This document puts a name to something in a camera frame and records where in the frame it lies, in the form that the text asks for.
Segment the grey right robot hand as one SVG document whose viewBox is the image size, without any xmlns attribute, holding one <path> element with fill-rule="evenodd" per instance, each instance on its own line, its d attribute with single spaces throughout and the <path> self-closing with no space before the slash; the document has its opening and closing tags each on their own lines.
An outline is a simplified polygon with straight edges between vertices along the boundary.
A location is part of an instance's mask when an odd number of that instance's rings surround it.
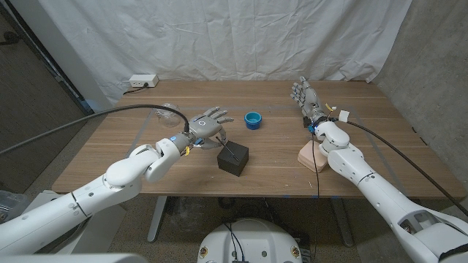
<svg viewBox="0 0 468 263">
<path fill-rule="evenodd" d="M 328 117 L 324 113 L 319 96 L 307 79 L 304 76 L 300 76 L 300 82 L 301 84 L 293 83 L 290 97 L 297 102 L 301 109 L 303 126 L 305 128 L 309 126 L 315 128 L 323 121 L 326 121 Z"/>
</svg>

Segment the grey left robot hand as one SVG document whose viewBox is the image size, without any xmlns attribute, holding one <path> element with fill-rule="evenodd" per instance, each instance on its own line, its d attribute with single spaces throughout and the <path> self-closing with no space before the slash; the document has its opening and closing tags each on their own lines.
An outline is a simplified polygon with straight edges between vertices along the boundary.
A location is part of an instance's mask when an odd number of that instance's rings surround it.
<svg viewBox="0 0 468 263">
<path fill-rule="evenodd" d="M 226 110 L 212 107 L 201 115 L 196 115 L 189 121 L 189 131 L 195 138 L 193 145 L 202 149 L 221 147 L 227 142 L 226 131 L 222 124 L 233 122 L 234 119 L 226 117 Z"/>
</svg>

